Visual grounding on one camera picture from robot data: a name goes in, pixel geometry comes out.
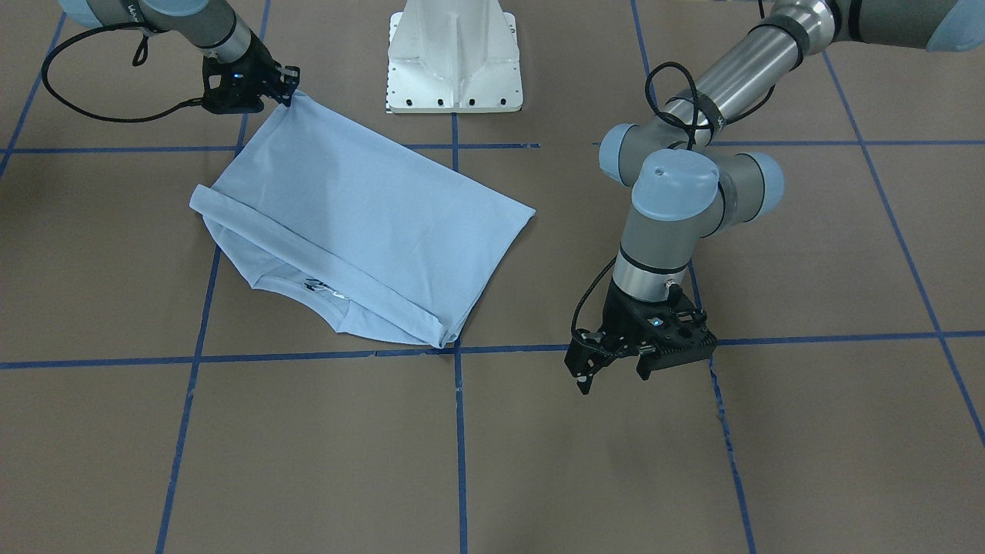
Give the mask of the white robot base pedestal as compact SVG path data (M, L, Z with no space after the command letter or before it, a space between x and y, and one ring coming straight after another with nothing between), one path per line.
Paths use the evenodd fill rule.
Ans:
M408 1L390 15L388 31L392 115L522 109L516 20L499 1Z

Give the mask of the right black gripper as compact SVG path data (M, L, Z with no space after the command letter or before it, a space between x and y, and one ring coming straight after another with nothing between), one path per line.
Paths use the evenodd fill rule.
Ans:
M250 45L229 63L204 58L202 106L213 115L249 115L264 108L263 97L291 106L300 67L279 65L266 45Z

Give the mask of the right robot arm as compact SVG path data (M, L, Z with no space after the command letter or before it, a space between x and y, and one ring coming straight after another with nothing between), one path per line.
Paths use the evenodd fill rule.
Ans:
M132 65L145 63L152 36L178 32L202 53L203 94L157 115L130 117L128 122L154 122L187 106L201 106L213 115L250 115L263 108L262 99L290 106L300 81L300 69L278 63L246 21L225 1L62 1L68 18L85 27L52 50L42 64L45 90L74 112L99 122L123 122L121 117L95 115L71 104L54 91L48 71L54 58L84 38L138 29L143 35Z

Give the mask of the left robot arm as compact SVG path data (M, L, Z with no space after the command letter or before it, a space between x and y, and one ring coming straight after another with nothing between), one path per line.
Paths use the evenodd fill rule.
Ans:
M619 250L595 331L571 326L564 365L583 394L624 358L654 372L712 357L717 337L683 291L700 239L770 213L785 192L769 155L707 155L728 125L766 104L774 85L835 42L968 52L983 42L981 1L775 1L741 41L645 124L619 124L601 141L600 168L630 188Z

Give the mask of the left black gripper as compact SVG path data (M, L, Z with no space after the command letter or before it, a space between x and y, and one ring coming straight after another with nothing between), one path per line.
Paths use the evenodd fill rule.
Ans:
M707 327L706 312L697 309L679 285L665 292L669 295L664 301L644 302L609 284L600 331L574 330L564 355L581 394L588 394L594 376L620 355L639 357L636 374L643 381L652 372L712 355L718 340Z

